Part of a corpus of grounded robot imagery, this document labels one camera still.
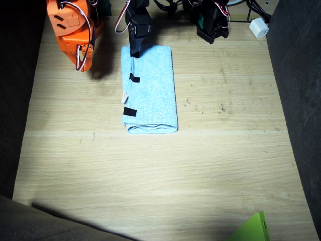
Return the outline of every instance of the folded towel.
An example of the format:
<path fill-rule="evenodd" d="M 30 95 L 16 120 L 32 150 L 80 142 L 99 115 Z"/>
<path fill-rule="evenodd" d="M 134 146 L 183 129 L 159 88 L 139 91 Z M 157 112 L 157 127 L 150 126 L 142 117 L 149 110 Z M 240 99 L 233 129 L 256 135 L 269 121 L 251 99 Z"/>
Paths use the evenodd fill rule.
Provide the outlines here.
<path fill-rule="evenodd" d="M 122 122 L 131 134 L 177 131 L 171 49 L 153 46 L 139 58 L 121 51 L 125 111 Z"/>

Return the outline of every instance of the wood grain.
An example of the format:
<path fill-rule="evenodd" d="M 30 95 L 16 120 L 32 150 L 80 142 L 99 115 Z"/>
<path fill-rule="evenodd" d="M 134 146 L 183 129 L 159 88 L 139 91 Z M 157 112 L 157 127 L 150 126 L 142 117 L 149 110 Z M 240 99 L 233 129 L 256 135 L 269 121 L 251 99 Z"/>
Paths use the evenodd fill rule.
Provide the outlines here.
<path fill-rule="evenodd" d="M 224 240 L 266 212 L 272 240 L 318 240 L 285 124 L 266 39 L 233 23 L 209 45 L 162 21 L 172 48 L 179 130 L 121 124 L 121 47 L 106 20 L 92 70 L 74 71 L 49 21 L 41 41 L 14 200 L 137 240 Z"/>

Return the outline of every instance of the white cube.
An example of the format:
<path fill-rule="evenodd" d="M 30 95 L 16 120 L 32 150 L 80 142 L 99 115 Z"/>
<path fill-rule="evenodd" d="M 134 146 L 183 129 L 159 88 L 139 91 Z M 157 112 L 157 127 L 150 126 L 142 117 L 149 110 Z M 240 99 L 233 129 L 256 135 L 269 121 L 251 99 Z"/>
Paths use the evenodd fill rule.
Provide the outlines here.
<path fill-rule="evenodd" d="M 264 37 L 269 31 L 269 27 L 262 18 L 254 19 L 250 23 L 250 30 L 257 39 Z"/>

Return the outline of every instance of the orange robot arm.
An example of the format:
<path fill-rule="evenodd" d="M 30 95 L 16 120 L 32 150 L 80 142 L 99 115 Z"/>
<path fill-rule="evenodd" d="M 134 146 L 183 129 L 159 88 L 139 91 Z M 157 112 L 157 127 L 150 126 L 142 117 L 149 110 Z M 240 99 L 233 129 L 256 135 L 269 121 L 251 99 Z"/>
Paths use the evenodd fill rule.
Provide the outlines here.
<path fill-rule="evenodd" d="M 102 20 L 94 24 L 90 18 L 91 14 L 97 14 L 97 3 L 98 0 L 47 0 L 48 16 L 59 47 L 75 64 L 76 70 L 82 72 L 91 67 L 95 39 L 103 29 Z"/>

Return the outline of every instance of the red and white wire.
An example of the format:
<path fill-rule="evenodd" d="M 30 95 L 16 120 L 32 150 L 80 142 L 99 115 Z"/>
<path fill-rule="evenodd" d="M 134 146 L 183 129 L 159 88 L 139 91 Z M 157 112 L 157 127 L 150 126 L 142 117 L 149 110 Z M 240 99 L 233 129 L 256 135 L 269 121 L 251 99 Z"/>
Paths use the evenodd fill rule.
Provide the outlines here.
<path fill-rule="evenodd" d="M 76 8 L 80 14 L 84 17 L 84 19 L 86 20 L 86 23 L 88 25 L 88 33 L 89 33 L 89 40 L 88 40 L 88 46 L 87 46 L 87 49 L 86 49 L 86 52 L 85 52 L 85 55 L 84 55 L 84 59 L 82 60 L 82 63 L 79 67 L 79 50 L 80 50 L 80 45 L 77 45 L 77 53 L 76 53 L 76 58 L 77 58 L 77 63 L 76 63 L 76 70 L 77 71 L 80 71 L 84 68 L 85 66 L 85 63 L 86 63 L 86 60 L 87 60 L 87 55 L 88 55 L 88 50 L 89 50 L 89 45 L 90 45 L 90 42 L 91 42 L 91 28 L 90 28 L 90 23 L 89 23 L 89 20 L 86 16 L 86 14 L 84 13 L 84 11 L 82 11 L 82 9 L 74 4 L 74 3 L 71 3 L 71 2 L 68 2 L 68 1 L 62 1 L 60 2 L 60 8 L 62 9 L 64 7 L 64 5 L 71 5 L 73 6 L 74 8 Z"/>
<path fill-rule="evenodd" d="M 128 29 L 128 26 L 129 26 L 129 24 L 130 24 L 130 22 L 129 22 L 128 25 L 126 26 L 126 28 L 125 28 L 124 30 L 122 30 L 122 31 L 118 31 L 118 30 L 117 30 L 118 25 L 119 25 L 122 17 L 124 16 L 124 14 L 125 14 L 128 6 L 129 6 L 129 4 L 130 4 L 130 1 L 131 1 L 131 0 L 127 0 L 127 3 L 126 3 L 126 5 L 125 5 L 124 9 L 121 11 L 121 14 L 119 15 L 118 20 L 117 20 L 117 22 L 116 22 L 115 32 L 116 32 L 117 34 L 122 34 L 122 33 L 124 33 L 124 32 Z"/>
<path fill-rule="evenodd" d="M 226 17 L 229 17 L 229 24 L 228 26 L 222 26 L 223 29 L 227 29 L 230 24 L 231 24 L 231 15 L 230 15 L 230 12 L 229 12 L 229 9 L 227 7 L 227 5 L 225 5 L 225 10 L 223 9 L 223 7 L 221 5 L 219 5 L 217 2 L 213 1 L 216 6 L 219 8 L 219 10 L 221 11 L 221 13 L 226 16 Z"/>
<path fill-rule="evenodd" d="M 226 11 L 225 11 L 221 5 L 219 5 L 219 4 L 218 4 L 217 2 L 215 2 L 215 1 L 213 1 L 213 2 L 214 2 L 214 3 L 216 4 L 216 6 L 221 10 L 221 13 L 222 13 L 224 16 L 228 17 L 229 11 L 228 11 L 228 9 L 227 9 L 227 6 L 225 6 L 225 9 L 226 9 Z"/>
<path fill-rule="evenodd" d="M 231 24 L 231 15 L 230 15 L 229 9 L 227 8 L 227 5 L 225 5 L 225 9 L 226 9 L 226 12 L 228 13 L 229 24 L 228 24 L 228 26 L 223 26 L 223 27 L 222 27 L 223 29 L 227 29 L 227 28 L 230 26 L 230 24 Z"/>

